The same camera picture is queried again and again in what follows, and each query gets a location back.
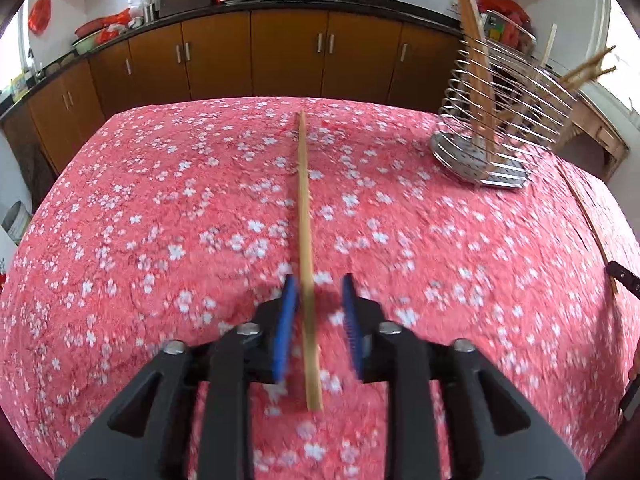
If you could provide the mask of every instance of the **wooden furniture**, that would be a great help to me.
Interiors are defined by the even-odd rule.
[[[252,95],[248,12],[182,22],[182,41],[191,99]]]
[[[62,78],[56,78],[37,92],[28,105],[42,145],[54,169],[61,173],[74,158],[79,143]]]
[[[29,107],[19,107],[0,124],[0,128],[18,161],[35,211],[56,181],[56,175],[42,148]]]
[[[587,134],[607,153],[606,166],[601,175],[604,182],[608,182],[620,163],[628,155],[629,146],[620,137],[615,127],[583,94],[578,96],[571,113],[571,124],[565,129],[562,137],[556,143],[555,152],[567,145],[574,137]]]
[[[329,13],[322,97],[384,103],[401,29],[391,20]]]
[[[295,9],[251,13],[254,95],[320,96],[328,15]]]
[[[86,60],[47,84],[28,104],[42,145],[58,173],[104,123]]]
[[[142,104],[181,103],[191,99],[180,23],[131,38],[129,50]]]
[[[142,104],[134,79],[128,41],[101,50],[89,59],[89,65],[106,119]]]
[[[455,36],[404,24],[387,103],[437,112],[462,47]]]
[[[95,92],[94,80],[87,60],[73,65],[63,75],[69,109],[78,131],[82,148],[91,136],[104,124],[104,114]]]

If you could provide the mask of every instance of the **stainless steel dish rack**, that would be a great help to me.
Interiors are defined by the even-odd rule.
[[[554,75],[504,44],[485,40],[486,50],[479,40],[463,44],[431,136],[433,155],[465,181],[521,188],[561,136],[575,99]],[[493,80],[484,83],[494,89],[493,110],[472,99],[479,55],[488,56]]]

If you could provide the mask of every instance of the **red plastic bag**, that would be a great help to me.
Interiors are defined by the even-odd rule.
[[[38,0],[35,2],[33,7],[31,7],[29,19],[27,20],[29,30],[36,36],[40,36],[45,30],[47,30],[50,20],[51,0]]]

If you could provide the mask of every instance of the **countertop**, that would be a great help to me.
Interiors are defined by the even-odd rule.
[[[160,18],[152,23],[143,25],[142,27],[130,30],[129,32],[111,40],[97,48],[94,48],[82,56],[75,57],[71,62],[67,63],[55,74],[44,78],[36,83],[17,103],[11,105],[0,114],[0,121],[9,115],[12,110],[18,107],[22,102],[26,101],[31,95],[35,94],[38,90],[46,86],[50,81],[60,76],[64,71],[73,64],[94,56],[101,50],[109,48],[110,46],[118,43],[119,41],[125,41],[129,38],[133,38],[138,34],[144,34],[150,30],[156,28],[165,27],[172,23],[184,22],[193,18],[200,18],[203,16],[210,16],[213,14],[223,14],[225,12],[236,12],[246,10],[262,10],[262,9],[324,9],[324,10],[338,10],[343,12],[350,12],[353,14],[364,14],[367,16],[377,16],[379,18],[386,18],[389,20],[396,20],[399,22],[413,23],[414,25],[420,25],[423,27],[433,28],[446,32],[447,34],[453,34],[456,36],[462,36],[460,31],[460,21],[434,10],[425,9],[423,7],[414,6],[397,0],[243,0],[237,3],[215,5],[209,7],[203,7],[201,9],[190,10],[188,12],[181,12],[179,14],[173,14],[165,18]]]

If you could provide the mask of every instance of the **wooden stick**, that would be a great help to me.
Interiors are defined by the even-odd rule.
[[[314,303],[314,261],[309,218],[309,172],[306,153],[306,115],[300,110],[298,127],[298,229],[300,239],[300,300],[302,302],[302,353],[305,359],[306,408],[322,410],[322,389],[318,343],[316,342],[316,308]]]
[[[471,86],[469,100],[473,103],[469,111],[471,113],[471,125],[476,134],[486,139],[486,154],[488,168],[493,166],[493,153],[497,151],[494,142],[495,135],[495,91],[493,78],[489,70],[489,51],[486,46],[484,30],[480,25],[480,14],[476,0],[458,0],[460,3],[460,16],[462,29],[466,35],[469,47],[469,72],[472,76],[469,80]]]
[[[587,69],[590,66],[593,66],[599,62],[602,61],[602,59],[609,53],[611,52],[616,46],[610,46],[609,48],[606,48],[605,50],[601,51],[599,54],[596,54],[595,56],[591,57],[590,59],[588,59],[587,61],[585,61],[584,63],[578,65],[576,68],[574,68],[573,70],[567,72],[564,76],[562,76],[560,78],[560,84],[561,85],[565,85],[566,83],[568,83],[569,79],[574,78],[575,76],[577,76],[580,72],[582,72],[583,70]]]
[[[564,180],[567,187],[569,188],[569,191],[574,196],[575,201],[578,203],[578,207],[580,208],[580,211],[582,211],[582,215],[584,216],[584,219],[587,221],[587,225],[589,226],[589,229],[591,229],[593,238],[596,240],[596,245],[600,250],[600,255],[602,256],[602,259],[604,260],[604,264],[606,266],[609,263],[609,258],[607,258],[607,253],[604,250],[604,245],[602,244],[600,235],[596,231],[596,227],[595,225],[593,225],[593,222],[591,221],[589,213],[587,213],[587,208],[585,208],[584,203],[580,198],[580,195],[578,195],[578,192],[575,190],[574,186],[572,186],[572,184],[569,182],[568,177],[566,176],[566,174],[564,173],[564,171],[562,170],[562,167],[558,162],[556,162],[556,166],[558,167],[558,172],[560,173],[560,176],[562,176],[562,179]],[[609,281],[611,283],[611,290],[613,290],[614,299],[615,299],[615,295],[618,293],[618,286],[616,285],[616,280],[611,276],[609,276]]]

